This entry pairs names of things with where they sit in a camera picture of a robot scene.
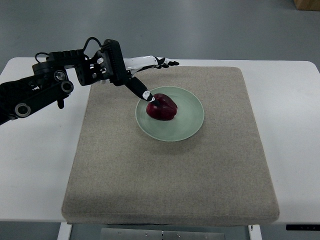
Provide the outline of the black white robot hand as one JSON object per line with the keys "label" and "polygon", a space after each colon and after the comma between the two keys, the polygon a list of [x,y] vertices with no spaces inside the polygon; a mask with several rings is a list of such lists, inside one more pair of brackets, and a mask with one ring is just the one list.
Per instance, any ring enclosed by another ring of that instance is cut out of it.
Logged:
{"label": "black white robot hand", "polygon": [[81,50],[79,62],[74,64],[78,80],[82,86],[92,85],[98,81],[108,80],[119,86],[126,86],[137,97],[159,106],[159,101],[135,74],[147,69],[161,69],[178,66],[175,60],[153,55],[134,58],[123,58],[118,41],[107,39],[92,58],[88,58]]}

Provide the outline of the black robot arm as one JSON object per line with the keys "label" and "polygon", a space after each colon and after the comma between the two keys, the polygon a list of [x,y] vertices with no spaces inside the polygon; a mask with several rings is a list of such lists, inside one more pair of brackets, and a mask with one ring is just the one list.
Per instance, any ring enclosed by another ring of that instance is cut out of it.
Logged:
{"label": "black robot arm", "polygon": [[95,63],[85,48],[45,53],[46,60],[32,66],[33,75],[0,85],[0,123],[26,118],[56,102],[64,108],[64,100],[74,90],[67,70],[75,69],[81,86],[98,81]]}

